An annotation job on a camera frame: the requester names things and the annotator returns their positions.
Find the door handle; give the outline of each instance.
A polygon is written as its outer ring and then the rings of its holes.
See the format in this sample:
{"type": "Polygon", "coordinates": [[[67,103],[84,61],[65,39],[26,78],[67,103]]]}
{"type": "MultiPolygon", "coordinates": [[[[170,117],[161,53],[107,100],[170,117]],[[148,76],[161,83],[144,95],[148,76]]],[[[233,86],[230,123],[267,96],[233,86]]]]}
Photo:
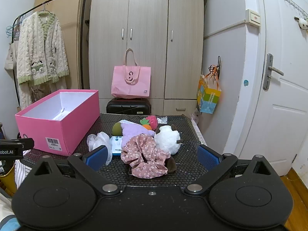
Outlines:
{"type": "Polygon", "coordinates": [[[276,73],[278,73],[278,74],[280,74],[282,76],[285,75],[282,71],[280,71],[279,69],[276,69],[274,67],[269,66],[268,69],[271,70],[271,71],[275,71],[276,73]]]}
{"type": "Polygon", "coordinates": [[[175,108],[176,111],[186,111],[186,108],[175,108]]]}
{"type": "Polygon", "coordinates": [[[267,91],[270,87],[270,81],[272,79],[272,71],[275,71],[276,73],[280,75],[284,75],[282,71],[273,67],[273,58],[274,57],[272,54],[267,54],[266,70],[265,70],[265,77],[264,77],[264,83],[263,83],[263,89],[265,91],[267,91]]]}

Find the pink tote bag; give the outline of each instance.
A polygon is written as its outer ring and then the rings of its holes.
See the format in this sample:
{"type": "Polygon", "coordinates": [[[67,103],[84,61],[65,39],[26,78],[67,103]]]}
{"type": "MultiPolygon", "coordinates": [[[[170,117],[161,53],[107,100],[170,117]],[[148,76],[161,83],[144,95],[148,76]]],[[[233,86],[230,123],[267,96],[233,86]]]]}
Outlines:
{"type": "Polygon", "coordinates": [[[122,66],[115,66],[111,84],[111,94],[114,97],[132,99],[150,96],[151,67],[140,67],[135,61],[134,66],[127,66],[127,49],[122,66]]]}

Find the pink shoebox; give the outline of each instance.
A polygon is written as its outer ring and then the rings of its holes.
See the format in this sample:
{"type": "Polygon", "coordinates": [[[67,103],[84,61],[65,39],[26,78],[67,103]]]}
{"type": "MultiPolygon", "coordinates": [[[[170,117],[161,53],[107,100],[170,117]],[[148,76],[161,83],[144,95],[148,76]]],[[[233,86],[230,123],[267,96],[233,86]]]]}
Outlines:
{"type": "Polygon", "coordinates": [[[100,116],[98,90],[58,90],[15,115],[34,148],[69,156],[100,116]]]}

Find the black mesh table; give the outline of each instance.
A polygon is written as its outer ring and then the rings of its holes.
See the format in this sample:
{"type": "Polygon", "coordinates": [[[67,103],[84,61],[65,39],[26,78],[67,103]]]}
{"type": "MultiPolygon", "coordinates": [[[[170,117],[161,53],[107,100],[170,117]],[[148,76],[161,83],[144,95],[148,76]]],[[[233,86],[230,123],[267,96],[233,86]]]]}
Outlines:
{"type": "MultiPolygon", "coordinates": [[[[99,132],[105,132],[109,136],[112,136],[113,125],[122,120],[128,120],[131,122],[139,123],[139,121],[146,116],[136,115],[114,115],[114,114],[101,114],[96,120],[87,134],[84,136],[80,144],[75,150],[75,153],[86,154],[89,152],[87,146],[87,137],[90,134],[99,132]]],[[[195,179],[199,178],[207,171],[199,163],[197,159],[197,148],[201,144],[198,136],[193,128],[191,120],[184,115],[170,115],[167,116],[167,124],[174,124],[180,133],[183,144],[179,151],[173,155],[173,158],[177,164],[177,170],[173,174],[166,174],[161,177],[153,179],[141,179],[127,174],[125,164],[122,162],[120,156],[113,156],[109,165],[104,165],[98,171],[102,176],[106,177],[112,183],[117,184],[120,187],[126,185],[132,186],[180,186],[185,187],[191,184],[195,179]]],[[[66,159],[65,156],[50,154],[37,149],[33,149],[28,152],[21,163],[32,167],[43,156],[50,155],[54,159],[66,159]]]]}

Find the door lock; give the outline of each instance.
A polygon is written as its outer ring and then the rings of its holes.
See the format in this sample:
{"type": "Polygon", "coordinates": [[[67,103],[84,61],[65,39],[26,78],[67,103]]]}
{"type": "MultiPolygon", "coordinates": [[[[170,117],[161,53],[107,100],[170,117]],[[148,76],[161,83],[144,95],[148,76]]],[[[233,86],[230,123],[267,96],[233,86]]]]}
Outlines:
{"type": "Polygon", "coordinates": [[[270,87],[270,81],[272,79],[272,71],[275,71],[276,73],[280,75],[284,75],[282,71],[279,69],[276,69],[273,67],[273,55],[272,54],[267,54],[267,59],[266,59],[266,71],[265,71],[265,78],[264,78],[264,83],[263,83],[263,89],[267,91],[270,87]]]}

